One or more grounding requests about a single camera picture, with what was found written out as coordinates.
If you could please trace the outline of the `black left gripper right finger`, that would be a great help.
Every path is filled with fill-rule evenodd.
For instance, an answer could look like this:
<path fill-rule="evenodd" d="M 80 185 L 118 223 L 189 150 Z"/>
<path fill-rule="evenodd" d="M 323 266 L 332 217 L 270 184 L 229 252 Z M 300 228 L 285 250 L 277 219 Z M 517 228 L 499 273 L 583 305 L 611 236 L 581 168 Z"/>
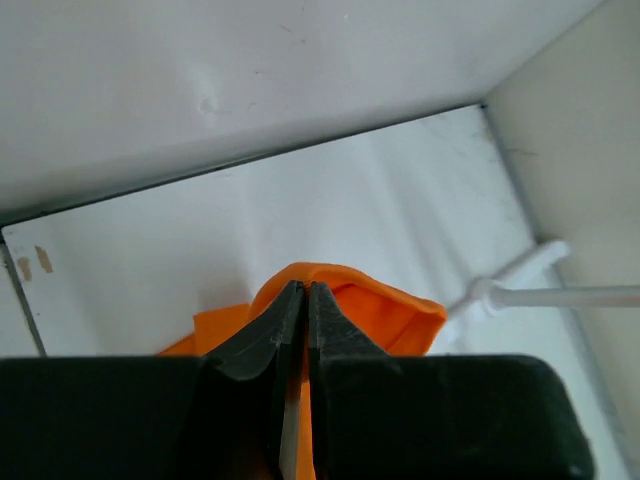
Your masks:
<path fill-rule="evenodd" d="M 527 355 L 394 356 L 308 298 L 313 462 L 320 479 L 591 479 L 565 385 Z"/>

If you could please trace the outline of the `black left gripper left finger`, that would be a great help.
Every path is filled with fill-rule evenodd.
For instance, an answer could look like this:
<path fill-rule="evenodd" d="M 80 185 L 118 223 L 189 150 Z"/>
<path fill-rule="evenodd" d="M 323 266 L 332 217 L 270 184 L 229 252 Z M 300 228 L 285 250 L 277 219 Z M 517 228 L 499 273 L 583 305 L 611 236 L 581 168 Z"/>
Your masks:
<path fill-rule="evenodd" d="M 202 356 L 1 363 L 5 479 L 291 479 L 304 288 Z"/>

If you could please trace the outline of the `orange trousers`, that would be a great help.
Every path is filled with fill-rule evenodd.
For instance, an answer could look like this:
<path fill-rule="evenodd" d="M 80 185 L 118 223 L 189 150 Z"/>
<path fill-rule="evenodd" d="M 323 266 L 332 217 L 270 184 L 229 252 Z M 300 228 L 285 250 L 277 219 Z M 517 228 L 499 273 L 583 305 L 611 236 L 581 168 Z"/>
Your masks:
<path fill-rule="evenodd" d="M 187 376 L 164 479 L 413 479 L 414 377 L 443 306 L 350 267 L 294 263 L 250 303 L 199 313 L 163 354 Z"/>

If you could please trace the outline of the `white clothes rack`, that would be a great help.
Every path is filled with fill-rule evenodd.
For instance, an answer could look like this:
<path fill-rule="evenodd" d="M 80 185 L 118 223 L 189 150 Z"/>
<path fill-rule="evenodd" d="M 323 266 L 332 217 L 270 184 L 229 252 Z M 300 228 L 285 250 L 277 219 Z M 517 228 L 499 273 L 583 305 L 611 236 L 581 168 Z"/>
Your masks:
<path fill-rule="evenodd" d="M 497 316 L 508 308 L 637 308 L 639 287 L 554 287 L 526 289 L 524 286 L 571 254 L 569 244 L 552 240 L 526 251 L 492 277 L 479 277 L 466 295 L 447 309 L 448 318 L 438 336 L 455 342 L 463 336 L 461 319 L 474 321 Z"/>

